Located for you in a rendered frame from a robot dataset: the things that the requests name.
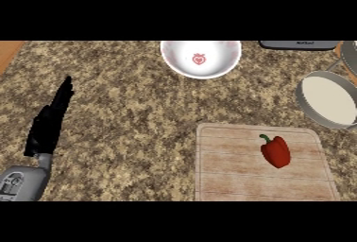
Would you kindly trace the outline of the grey tiered basket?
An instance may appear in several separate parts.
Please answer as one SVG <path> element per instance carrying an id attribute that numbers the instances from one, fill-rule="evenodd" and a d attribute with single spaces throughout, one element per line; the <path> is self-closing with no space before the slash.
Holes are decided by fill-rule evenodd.
<path id="1" fill-rule="evenodd" d="M 339 58 L 295 88 L 298 106 L 329 129 L 357 129 L 357 41 L 342 41 Z"/>

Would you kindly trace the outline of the dark grey flat appliance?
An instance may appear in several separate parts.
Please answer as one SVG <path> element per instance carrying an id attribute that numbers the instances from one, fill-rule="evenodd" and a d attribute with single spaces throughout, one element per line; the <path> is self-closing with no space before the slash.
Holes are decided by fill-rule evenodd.
<path id="1" fill-rule="evenodd" d="M 333 50 L 337 41 L 259 41 L 259 46 L 274 50 Z"/>

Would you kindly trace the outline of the wooden cutting board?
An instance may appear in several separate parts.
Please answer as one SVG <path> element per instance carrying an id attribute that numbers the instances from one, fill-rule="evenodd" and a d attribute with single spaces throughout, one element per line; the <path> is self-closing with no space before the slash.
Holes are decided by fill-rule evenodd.
<path id="1" fill-rule="evenodd" d="M 281 137 L 292 161 L 272 167 L 261 153 L 267 138 Z M 196 129 L 197 200 L 312 200 L 340 198 L 318 136 L 312 130 L 231 124 Z"/>

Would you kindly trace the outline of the white bowl with red print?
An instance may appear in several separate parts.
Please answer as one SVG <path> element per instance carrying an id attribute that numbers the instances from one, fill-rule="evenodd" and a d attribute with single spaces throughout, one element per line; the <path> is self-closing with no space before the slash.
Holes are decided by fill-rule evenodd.
<path id="1" fill-rule="evenodd" d="M 239 41 L 160 41 L 160 54 L 171 70 L 187 78 L 224 76 L 241 56 Z"/>

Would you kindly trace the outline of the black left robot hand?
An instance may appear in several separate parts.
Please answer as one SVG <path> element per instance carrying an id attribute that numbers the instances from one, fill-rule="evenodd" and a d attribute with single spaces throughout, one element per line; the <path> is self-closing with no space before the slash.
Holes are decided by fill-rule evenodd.
<path id="1" fill-rule="evenodd" d="M 60 137 L 63 115 L 72 95 L 70 77 L 66 77 L 56 92 L 51 104 L 41 108 L 38 115 L 33 118 L 26 138 L 25 156 L 33 157 L 41 153 L 53 153 Z"/>

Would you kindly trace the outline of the red bell pepper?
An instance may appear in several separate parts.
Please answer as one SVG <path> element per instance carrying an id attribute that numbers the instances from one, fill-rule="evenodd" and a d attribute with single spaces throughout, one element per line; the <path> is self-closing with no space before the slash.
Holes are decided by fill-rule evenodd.
<path id="1" fill-rule="evenodd" d="M 264 134 L 259 137 L 265 140 L 261 145 L 261 152 L 267 162 L 275 167 L 281 168 L 290 163 L 290 150 L 286 141 L 280 136 L 270 139 Z"/>

